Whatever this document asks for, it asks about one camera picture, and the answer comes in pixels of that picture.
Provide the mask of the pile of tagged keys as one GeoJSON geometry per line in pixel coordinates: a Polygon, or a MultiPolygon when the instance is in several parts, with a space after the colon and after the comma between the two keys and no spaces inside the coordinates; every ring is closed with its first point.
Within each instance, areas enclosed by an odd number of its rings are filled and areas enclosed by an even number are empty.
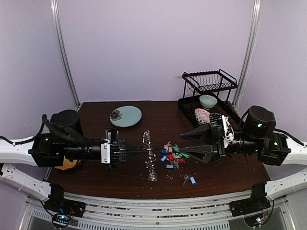
{"type": "Polygon", "coordinates": [[[178,169],[180,164],[190,158],[188,154],[180,151],[177,144],[173,145],[170,141],[164,144],[159,152],[162,154],[159,162],[164,164],[165,169],[178,169]]]}

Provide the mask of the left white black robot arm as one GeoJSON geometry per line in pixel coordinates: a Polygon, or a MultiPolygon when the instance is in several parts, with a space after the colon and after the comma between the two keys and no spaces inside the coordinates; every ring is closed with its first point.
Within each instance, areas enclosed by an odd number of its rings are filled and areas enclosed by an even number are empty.
{"type": "Polygon", "coordinates": [[[149,131],[145,131],[141,147],[119,140],[115,129],[106,130],[106,138],[86,138],[78,112],[63,110],[50,119],[43,114],[40,130],[32,137],[0,138],[0,180],[64,213],[69,209],[69,202],[61,186],[37,180],[14,165],[50,168],[63,166],[65,160],[99,161],[112,170],[129,157],[145,152],[152,153],[149,131]]]}

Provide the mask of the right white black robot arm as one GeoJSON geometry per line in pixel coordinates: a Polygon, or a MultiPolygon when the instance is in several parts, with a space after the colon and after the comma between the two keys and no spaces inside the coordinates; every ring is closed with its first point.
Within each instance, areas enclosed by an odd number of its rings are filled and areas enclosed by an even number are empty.
{"type": "MultiPolygon", "coordinates": [[[[181,148],[203,163],[216,165],[226,155],[257,154],[258,161],[266,165],[281,166],[288,164],[306,165],[307,144],[286,131],[277,129],[274,113],[261,106],[251,106],[240,119],[238,130],[234,130],[228,117],[212,113],[209,122],[187,133],[183,139],[197,139],[203,145],[181,148]]],[[[279,180],[253,185],[247,199],[231,202],[233,215],[246,210],[257,211],[270,207],[279,197],[300,191],[307,187],[307,171],[302,170],[279,180]]]]}

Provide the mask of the blue tagged key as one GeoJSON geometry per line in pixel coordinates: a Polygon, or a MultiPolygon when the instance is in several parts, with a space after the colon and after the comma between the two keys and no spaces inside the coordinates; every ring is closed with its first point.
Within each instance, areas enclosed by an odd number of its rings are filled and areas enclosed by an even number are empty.
{"type": "Polygon", "coordinates": [[[191,184],[192,186],[197,186],[197,184],[198,184],[194,176],[191,176],[191,175],[184,175],[183,179],[184,179],[183,186],[184,186],[185,184],[187,184],[188,181],[190,182],[190,184],[191,184]]]}

